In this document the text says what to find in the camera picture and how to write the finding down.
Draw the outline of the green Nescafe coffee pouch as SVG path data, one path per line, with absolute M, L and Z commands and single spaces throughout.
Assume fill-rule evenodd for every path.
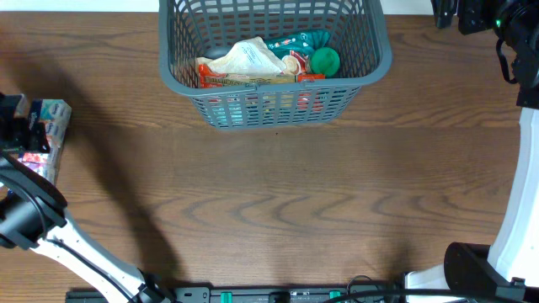
M 331 34 L 327 30 L 310 29 L 266 40 L 264 43 L 286 64 L 286 74 L 299 75 L 306 73 L 308 57 L 323 48 L 330 38 Z

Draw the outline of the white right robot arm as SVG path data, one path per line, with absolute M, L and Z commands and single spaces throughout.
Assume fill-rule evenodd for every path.
M 520 150 L 493 245 L 453 242 L 443 264 L 405 275 L 402 302 L 538 300 L 538 0 L 435 1 L 436 25 L 491 29 L 504 80 L 519 87 Z

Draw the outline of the mint green wipes packet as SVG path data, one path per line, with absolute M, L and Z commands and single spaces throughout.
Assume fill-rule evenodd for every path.
M 211 123 L 219 127 L 237 127 L 244 124 L 244 115 L 239 105 L 228 108 L 216 106 L 211 109 Z

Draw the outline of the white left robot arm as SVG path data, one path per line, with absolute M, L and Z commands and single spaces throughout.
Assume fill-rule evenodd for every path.
M 1 245 L 51 258 L 108 302 L 174 302 L 175 295 L 94 241 L 67 210 L 56 173 L 71 107 L 62 99 L 1 97 Z

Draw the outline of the red spaghetti packet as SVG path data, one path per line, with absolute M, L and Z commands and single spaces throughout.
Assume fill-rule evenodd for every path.
M 323 80 L 323 74 L 299 74 L 299 75 L 242 75 L 235 73 L 213 72 L 206 64 L 198 65 L 200 88 L 222 88 L 239 85 L 266 85 L 286 84 L 294 82 L 311 82 Z

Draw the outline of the beige powder pouch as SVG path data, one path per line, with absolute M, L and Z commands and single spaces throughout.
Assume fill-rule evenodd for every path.
M 198 57 L 197 65 L 207 65 L 212 72 L 243 75 L 278 75 L 287 65 L 264 43 L 261 37 L 241 40 L 226 55 L 217 59 Z

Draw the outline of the green lid jar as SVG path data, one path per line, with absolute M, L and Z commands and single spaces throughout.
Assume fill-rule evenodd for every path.
M 317 49 L 308 61 L 308 70 L 313 74 L 323 74 L 333 77 L 340 69 L 340 57 L 336 50 L 330 47 Z

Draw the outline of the Kleenex tissue multipack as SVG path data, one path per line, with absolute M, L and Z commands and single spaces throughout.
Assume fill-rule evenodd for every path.
M 26 151 L 18 160 L 32 171 L 56 184 L 60 167 L 62 145 L 72 108 L 62 99 L 34 99 L 29 107 L 29 122 L 45 132 L 48 151 Z

